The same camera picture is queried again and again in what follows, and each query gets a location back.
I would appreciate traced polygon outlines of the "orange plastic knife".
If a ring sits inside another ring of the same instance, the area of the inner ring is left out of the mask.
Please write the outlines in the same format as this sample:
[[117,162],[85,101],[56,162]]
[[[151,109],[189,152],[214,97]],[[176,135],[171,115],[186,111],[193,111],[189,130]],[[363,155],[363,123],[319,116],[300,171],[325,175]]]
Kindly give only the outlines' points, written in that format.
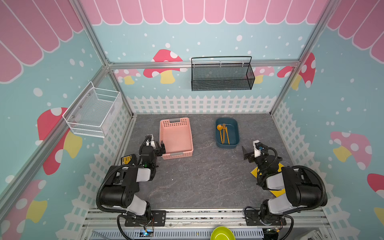
[[226,132],[226,136],[227,136],[227,144],[230,145],[230,138],[229,138],[228,126],[226,125],[224,128],[225,128],[225,132]]

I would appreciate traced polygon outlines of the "orange plastic spoon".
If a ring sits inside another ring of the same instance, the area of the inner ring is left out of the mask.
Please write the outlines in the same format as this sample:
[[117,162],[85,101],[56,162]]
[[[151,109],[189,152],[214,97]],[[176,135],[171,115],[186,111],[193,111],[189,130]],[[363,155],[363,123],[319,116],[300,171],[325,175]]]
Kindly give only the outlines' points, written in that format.
[[222,130],[223,130],[223,126],[222,125],[217,125],[217,130],[219,131],[219,134],[220,134],[220,140],[221,140],[221,144],[223,144],[223,135],[222,135]]

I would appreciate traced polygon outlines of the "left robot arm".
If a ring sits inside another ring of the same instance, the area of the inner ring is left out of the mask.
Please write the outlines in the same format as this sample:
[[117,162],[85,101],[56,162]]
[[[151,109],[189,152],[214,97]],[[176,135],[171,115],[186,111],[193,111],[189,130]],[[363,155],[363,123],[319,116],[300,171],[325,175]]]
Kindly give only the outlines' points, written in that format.
[[96,195],[97,208],[118,213],[133,224],[147,226],[154,222],[150,203],[140,199],[141,182],[152,181],[157,170],[157,157],[166,153],[164,143],[148,136],[136,154],[121,158],[121,165],[111,166]]

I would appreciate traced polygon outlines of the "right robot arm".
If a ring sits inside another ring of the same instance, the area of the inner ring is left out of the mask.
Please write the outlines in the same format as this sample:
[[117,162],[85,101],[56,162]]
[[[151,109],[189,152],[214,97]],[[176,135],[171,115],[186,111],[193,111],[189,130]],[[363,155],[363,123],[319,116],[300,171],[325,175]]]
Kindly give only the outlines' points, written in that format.
[[268,226],[283,223],[286,215],[324,207],[328,203],[326,185],[311,168],[296,165],[279,167],[282,160],[274,148],[258,141],[254,150],[242,147],[244,160],[257,166],[257,185],[267,191],[285,192],[274,199],[264,200],[259,209],[245,213],[247,219]]

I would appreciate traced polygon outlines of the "black yellow tool case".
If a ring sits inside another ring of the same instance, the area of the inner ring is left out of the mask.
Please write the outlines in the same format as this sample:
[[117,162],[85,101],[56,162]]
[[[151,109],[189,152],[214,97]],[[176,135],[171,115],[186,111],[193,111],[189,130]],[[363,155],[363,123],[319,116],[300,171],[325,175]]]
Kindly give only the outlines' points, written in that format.
[[138,158],[136,154],[127,155],[121,158],[121,165],[133,165],[138,164]]

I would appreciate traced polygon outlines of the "pink plastic basket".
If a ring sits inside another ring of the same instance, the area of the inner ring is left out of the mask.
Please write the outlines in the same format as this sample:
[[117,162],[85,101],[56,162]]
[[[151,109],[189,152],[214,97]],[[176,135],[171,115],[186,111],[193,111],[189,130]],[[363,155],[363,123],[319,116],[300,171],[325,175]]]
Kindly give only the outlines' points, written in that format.
[[189,118],[175,118],[160,121],[160,141],[164,143],[164,160],[193,156],[193,136]]

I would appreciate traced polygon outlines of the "teal plastic tub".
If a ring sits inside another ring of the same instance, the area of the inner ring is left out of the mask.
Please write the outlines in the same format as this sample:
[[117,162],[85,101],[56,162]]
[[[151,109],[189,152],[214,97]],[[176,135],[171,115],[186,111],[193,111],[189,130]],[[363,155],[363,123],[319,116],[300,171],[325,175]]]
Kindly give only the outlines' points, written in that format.
[[218,118],[216,127],[221,125],[223,129],[216,129],[216,144],[221,149],[235,149],[240,142],[238,122],[233,118]]

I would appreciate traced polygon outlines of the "green bowl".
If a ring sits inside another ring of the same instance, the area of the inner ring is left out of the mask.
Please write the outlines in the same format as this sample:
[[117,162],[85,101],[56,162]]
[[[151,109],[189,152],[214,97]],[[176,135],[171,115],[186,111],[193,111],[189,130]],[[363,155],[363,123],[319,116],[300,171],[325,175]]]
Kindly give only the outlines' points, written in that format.
[[236,240],[236,237],[229,228],[220,226],[213,230],[210,240]]

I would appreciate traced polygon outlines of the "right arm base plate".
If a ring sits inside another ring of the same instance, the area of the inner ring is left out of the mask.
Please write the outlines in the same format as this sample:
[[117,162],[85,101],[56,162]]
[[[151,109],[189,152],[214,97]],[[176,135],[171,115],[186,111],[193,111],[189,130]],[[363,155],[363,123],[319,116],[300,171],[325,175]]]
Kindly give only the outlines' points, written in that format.
[[281,215],[273,215],[265,209],[245,207],[243,210],[247,226],[286,226],[287,222]]

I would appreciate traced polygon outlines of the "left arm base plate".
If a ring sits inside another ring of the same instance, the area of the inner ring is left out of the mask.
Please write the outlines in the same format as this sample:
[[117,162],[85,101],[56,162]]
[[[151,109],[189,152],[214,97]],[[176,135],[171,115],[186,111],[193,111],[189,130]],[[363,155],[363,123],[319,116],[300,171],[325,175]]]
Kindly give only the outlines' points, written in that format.
[[145,213],[143,216],[138,216],[136,219],[129,217],[125,220],[125,227],[164,227],[167,212],[152,210],[151,213]]

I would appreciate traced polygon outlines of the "black mesh wall basket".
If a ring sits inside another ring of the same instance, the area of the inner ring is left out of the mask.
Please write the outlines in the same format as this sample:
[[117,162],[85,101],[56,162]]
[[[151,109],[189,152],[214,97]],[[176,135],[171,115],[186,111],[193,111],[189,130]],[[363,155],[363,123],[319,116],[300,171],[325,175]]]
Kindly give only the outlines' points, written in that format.
[[255,74],[250,56],[191,58],[192,91],[251,90]]

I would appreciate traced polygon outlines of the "aluminium front rail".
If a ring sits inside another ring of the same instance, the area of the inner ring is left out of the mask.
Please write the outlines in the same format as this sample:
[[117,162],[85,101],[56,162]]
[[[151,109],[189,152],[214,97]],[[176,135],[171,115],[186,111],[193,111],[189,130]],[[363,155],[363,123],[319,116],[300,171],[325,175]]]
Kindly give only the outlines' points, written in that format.
[[[244,208],[170,208],[162,209],[166,216],[162,220],[163,226],[155,226],[156,229],[207,229],[218,226],[229,228],[246,228],[250,222],[254,227],[265,228],[259,220],[252,220],[245,216]],[[116,213],[105,213],[92,209],[88,212],[81,230],[85,229],[115,229],[117,227]],[[329,228],[331,224],[322,209],[293,213],[296,228]]]

